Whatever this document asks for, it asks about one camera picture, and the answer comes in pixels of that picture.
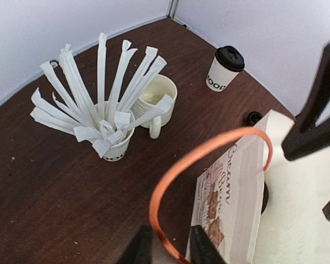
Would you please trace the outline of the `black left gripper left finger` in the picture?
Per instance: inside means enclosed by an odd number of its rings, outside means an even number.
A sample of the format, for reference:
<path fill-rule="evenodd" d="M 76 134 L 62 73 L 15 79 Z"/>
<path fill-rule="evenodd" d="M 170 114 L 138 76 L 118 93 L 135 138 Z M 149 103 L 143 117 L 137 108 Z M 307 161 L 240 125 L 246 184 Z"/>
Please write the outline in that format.
<path fill-rule="evenodd" d="M 150 225 L 142 225 L 124 250 L 118 263 L 151 264 L 152 240 L 153 229 Z"/>

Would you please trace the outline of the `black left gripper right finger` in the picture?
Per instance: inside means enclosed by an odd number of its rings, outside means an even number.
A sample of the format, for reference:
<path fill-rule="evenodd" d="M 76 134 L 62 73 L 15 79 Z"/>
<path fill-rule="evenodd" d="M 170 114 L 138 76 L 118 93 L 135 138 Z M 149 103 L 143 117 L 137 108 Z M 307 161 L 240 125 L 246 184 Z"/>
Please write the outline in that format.
<path fill-rule="evenodd" d="M 226 264 L 200 225 L 190 228 L 189 252 L 192 264 Z"/>

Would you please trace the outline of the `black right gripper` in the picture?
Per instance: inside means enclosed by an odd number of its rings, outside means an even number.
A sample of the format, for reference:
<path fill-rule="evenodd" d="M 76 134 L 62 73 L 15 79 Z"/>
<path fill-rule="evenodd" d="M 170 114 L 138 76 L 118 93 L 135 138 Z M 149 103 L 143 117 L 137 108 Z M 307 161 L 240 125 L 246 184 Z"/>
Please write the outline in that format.
<path fill-rule="evenodd" d="M 280 218 L 288 222 L 330 222 L 330 117 L 316 125 L 330 101 L 330 42 L 323 49 L 310 95 L 280 151 Z"/>

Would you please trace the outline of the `stack of black cup lids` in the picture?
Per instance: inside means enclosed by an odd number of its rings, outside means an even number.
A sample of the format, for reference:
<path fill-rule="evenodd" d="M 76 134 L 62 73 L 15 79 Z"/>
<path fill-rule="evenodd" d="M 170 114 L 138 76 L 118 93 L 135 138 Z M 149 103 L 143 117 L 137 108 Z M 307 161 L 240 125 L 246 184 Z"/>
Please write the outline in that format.
<path fill-rule="evenodd" d="M 249 113 L 247 117 L 247 123 L 250 126 L 254 126 L 256 123 L 258 123 L 263 118 L 263 115 L 259 112 L 251 112 Z"/>

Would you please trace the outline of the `white printed paper bag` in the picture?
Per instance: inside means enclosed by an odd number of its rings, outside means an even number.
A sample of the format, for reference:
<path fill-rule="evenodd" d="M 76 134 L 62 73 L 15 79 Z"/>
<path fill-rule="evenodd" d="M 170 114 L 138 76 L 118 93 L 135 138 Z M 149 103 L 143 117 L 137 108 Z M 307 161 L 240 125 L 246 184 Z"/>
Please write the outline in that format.
<path fill-rule="evenodd" d="M 201 226 L 224 263 L 330 263 L 330 146 L 289 161 L 282 141 L 294 125 L 269 111 L 255 126 L 220 134 L 192 150 L 162 177 L 150 201 L 150 223 L 168 253 L 194 263 L 194 238 L 182 255 L 158 212 L 183 171 L 228 145 L 197 179 L 191 225 Z"/>

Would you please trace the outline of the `single white paper cup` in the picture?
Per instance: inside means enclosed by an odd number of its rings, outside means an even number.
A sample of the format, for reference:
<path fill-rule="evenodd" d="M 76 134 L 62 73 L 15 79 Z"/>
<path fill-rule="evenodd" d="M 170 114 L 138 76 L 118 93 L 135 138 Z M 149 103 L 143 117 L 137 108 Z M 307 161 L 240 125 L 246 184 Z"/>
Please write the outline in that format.
<path fill-rule="evenodd" d="M 206 77 L 206 85 L 215 92 L 223 91 L 239 74 L 222 67 L 214 58 Z"/>

